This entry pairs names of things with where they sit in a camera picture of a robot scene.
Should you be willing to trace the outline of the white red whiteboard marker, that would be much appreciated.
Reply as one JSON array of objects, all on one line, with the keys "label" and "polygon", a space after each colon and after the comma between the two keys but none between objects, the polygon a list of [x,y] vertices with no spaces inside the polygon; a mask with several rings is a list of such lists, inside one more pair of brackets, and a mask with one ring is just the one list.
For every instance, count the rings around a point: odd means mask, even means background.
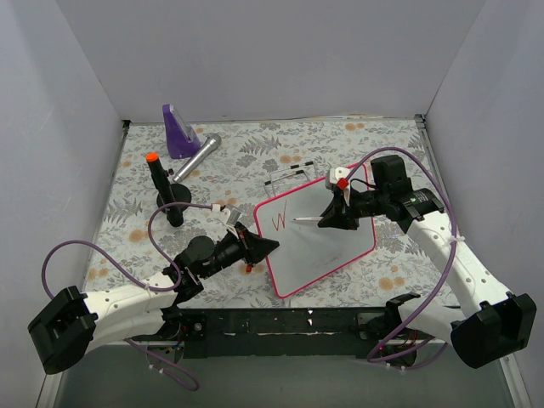
[{"label": "white red whiteboard marker", "polygon": [[322,217],[297,217],[294,218],[293,222],[308,222],[308,223],[318,223],[322,220]]}]

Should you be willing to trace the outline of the pink framed whiteboard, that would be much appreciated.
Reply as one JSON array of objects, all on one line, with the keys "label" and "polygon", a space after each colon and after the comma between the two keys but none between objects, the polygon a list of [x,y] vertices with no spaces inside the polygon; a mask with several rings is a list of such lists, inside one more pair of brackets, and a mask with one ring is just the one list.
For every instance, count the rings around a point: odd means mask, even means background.
[{"label": "pink framed whiteboard", "polygon": [[371,218],[361,219],[357,230],[321,229],[317,223],[292,221],[319,216],[331,200],[325,177],[320,177],[255,206],[253,217],[260,236],[280,243],[266,258],[279,298],[303,290],[374,250]]}]

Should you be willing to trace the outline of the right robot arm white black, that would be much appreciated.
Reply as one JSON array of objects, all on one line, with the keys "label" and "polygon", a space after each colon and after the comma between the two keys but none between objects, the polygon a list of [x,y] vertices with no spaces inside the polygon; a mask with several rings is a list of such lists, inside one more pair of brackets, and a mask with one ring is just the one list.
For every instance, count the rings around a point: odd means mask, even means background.
[{"label": "right robot arm white black", "polygon": [[452,346],[471,368],[524,349],[536,317],[533,299],[514,294],[478,260],[459,235],[450,205],[429,189],[414,189],[402,157],[378,157],[371,161],[371,171],[372,184],[358,191],[351,185],[354,169],[330,170],[326,188],[332,200],[319,227],[356,230],[360,219],[384,216],[419,246],[441,276],[426,297],[394,297],[382,314],[360,325],[368,338],[379,341],[368,361],[400,359],[401,352],[384,356],[382,349],[411,331]]}]

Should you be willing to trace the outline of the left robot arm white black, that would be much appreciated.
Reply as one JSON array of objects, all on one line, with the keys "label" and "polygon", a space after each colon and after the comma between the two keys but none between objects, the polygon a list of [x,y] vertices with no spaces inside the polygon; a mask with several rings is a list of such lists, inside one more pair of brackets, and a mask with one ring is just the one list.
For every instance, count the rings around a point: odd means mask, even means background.
[{"label": "left robot arm white black", "polygon": [[69,286],[31,321],[28,332],[46,374],[74,366],[90,351],[137,336],[175,338],[177,307],[202,292],[202,280],[238,261],[251,269],[279,247],[242,224],[220,241],[199,235],[161,273],[142,285],[80,292]]}]

